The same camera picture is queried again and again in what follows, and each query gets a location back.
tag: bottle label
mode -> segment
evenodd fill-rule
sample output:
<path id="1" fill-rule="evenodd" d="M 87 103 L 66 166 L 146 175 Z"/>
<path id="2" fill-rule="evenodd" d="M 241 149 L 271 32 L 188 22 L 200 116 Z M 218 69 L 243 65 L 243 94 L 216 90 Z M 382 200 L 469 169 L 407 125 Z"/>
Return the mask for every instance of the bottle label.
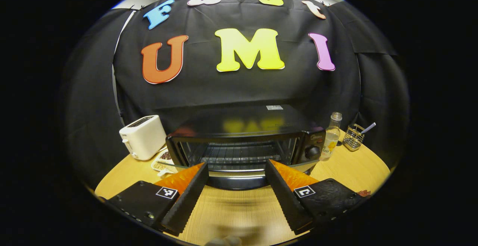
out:
<path id="1" fill-rule="evenodd" d="M 322 148 L 322 153 L 320 154 L 320 158 L 329 159 L 336 145 L 337 145 L 336 140 L 328 139 L 326 137 L 326 140 L 324 142 L 324 147 Z"/>

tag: wire utensil holder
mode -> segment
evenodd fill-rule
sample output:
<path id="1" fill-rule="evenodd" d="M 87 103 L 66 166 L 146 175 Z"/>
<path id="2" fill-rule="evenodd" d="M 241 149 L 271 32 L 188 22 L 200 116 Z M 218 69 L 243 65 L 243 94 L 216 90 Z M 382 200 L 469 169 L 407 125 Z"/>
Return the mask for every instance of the wire utensil holder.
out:
<path id="1" fill-rule="evenodd" d="M 365 129 L 357 124 L 349 125 L 347 127 L 347 132 L 344 136 L 343 144 L 347 149 L 350 151 L 357 151 L 362 145 L 363 139 L 365 134 L 361 134 L 360 132 L 364 131 Z"/>

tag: black fabric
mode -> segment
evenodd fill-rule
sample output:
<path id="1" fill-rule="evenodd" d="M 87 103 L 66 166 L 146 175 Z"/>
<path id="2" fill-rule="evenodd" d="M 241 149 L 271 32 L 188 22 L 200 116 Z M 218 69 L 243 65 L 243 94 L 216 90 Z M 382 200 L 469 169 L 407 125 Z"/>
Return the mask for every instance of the black fabric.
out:
<path id="1" fill-rule="evenodd" d="M 174 0 L 169 18 L 148 30 L 149 21 L 143 16 L 164 1 L 135 13 L 119 40 L 114 65 L 125 124 L 144 115 L 158 114 L 165 131 L 170 133 L 201 108 L 244 103 L 289 104 L 322 126 L 329 124 L 334 111 L 341 111 L 345 122 L 357 114 L 360 101 L 357 59 L 346 31 L 328 8 L 322 8 L 327 19 L 321 20 L 302 0 L 283 0 L 283 6 L 265 5 L 258 0 L 221 0 L 209 6 L 188 6 L 189 0 Z M 285 68 L 259 69 L 258 55 L 251 69 L 236 57 L 241 64 L 238 71 L 218 72 L 221 40 L 214 33 L 223 28 L 237 28 L 248 40 L 259 28 L 276 30 L 277 47 Z M 308 33 L 328 39 L 335 71 L 317 68 L 316 47 Z M 166 69 L 171 56 L 166 42 L 178 35 L 189 36 L 184 43 L 184 64 L 179 75 L 162 84 L 146 82 L 142 76 L 141 49 L 161 42 L 157 66 Z"/>
<path id="2" fill-rule="evenodd" d="M 410 122 L 410 97 L 396 50 L 381 31 L 357 9 L 342 1 L 330 6 L 352 42 L 360 68 L 360 108 L 352 123 L 367 127 L 363 144 L 394 168 L 405 152 Z"/>
<path id="3" fill-rule="evenodd" d="M 114 9 L 78 42 L 63 73 L 65 144 L 75 171 L 93 189 L 127 154 L 118 131 L 111 64 L 121 29 L 132 11 Z"/>

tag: letter m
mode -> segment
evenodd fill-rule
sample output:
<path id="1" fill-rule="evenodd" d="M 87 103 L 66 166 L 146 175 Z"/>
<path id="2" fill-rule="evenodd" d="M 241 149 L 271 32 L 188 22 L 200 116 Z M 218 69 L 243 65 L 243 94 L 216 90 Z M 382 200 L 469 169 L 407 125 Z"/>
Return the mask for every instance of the letter m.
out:
<path id="1" fill-rule="evenodd" d="M 257 62 L 259 68 L 283 69 L 285 67 L 277 50 L 275 41 L 277 31 L 273 29 L 258 29 L 250 42 L 235 28 L 217 30 L 215 35 L 221 38 L 221 63 L 217 64 L 218 71 L 239 69 L 240 64 L 234 58 L 234 51 L 248 69 L 252 68 L 258 52 L 261 53 L 261 59 Z"/>

